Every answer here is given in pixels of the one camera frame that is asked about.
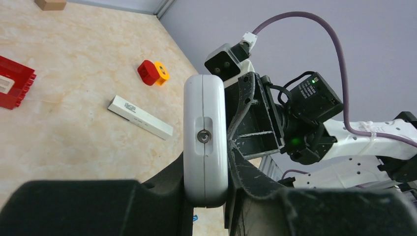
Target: red plastic bin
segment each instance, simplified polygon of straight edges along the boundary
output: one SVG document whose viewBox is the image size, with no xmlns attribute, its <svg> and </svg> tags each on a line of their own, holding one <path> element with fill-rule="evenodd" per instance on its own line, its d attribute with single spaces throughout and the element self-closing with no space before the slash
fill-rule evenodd
<svg viewBox="0 0 417 236">
<path fill-rule="evenodd" d="M 34 72 L 29 67 L 0 56 L 0 79 L 4 76 L 14 81 L 8 93 L 0 92 L 1 107 L 13 110 L 20 106 L 36 78 Z"/>
</svg>

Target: red cylindrical toy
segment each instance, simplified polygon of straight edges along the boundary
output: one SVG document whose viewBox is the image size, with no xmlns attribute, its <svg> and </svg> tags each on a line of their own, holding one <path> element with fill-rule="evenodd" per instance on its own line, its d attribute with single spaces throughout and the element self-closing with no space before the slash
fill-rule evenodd
<svg viewBox="0 0 417 236">
<path fill-rule="evenodd" d="M 149 86 L 153 85 L 160 77 L 155 65 L 149 60 L 145 60 L 138 67 L 138 73 L 143 82 Z"/>
</svg>

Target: screw hole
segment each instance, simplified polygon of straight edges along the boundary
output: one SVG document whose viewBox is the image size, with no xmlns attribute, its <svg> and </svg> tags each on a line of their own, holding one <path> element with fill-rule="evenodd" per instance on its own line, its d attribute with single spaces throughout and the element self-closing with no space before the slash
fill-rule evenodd
<svg viewBox="0 0 417 236">
<path fill-rule="evenodd" d="M 147 189 L 151 189 L 155 187 L 155 184 L 153 183 L 143 183 L 143 185 L 147 188 Z"/>
</svg>

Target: yellow block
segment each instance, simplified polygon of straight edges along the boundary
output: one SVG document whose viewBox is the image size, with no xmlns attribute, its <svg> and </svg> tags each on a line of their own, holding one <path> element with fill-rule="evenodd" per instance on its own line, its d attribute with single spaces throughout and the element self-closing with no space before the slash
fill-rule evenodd
<svg viewBox="0 0 417 236">
<path fill-rule="evenodd" d="M 159 73 L 159 79 L 155 82 L 155 84 L 162 86 L 169 80 L 169 73 L 165 68 L 164 64 L 157 61 L 154 63 L 154 65 Z"/>
</svg>

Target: cable connector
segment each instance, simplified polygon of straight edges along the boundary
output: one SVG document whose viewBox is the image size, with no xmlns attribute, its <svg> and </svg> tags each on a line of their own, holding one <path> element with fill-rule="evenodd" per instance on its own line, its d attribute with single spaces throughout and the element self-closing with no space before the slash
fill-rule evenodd
<svg viewBox="0 0 417 236">
<path fill-rule="evenodd" d="M 258 36 L 255 34 L 252 34 L 251 32 L 246 32 L 242 40 L 240 41 L 241 44 L 247 43 L 249 45 L 249 51 L 252 50 L 253 46 L 255 46 L 256 40 L 258 39 Z"/>
</svg>

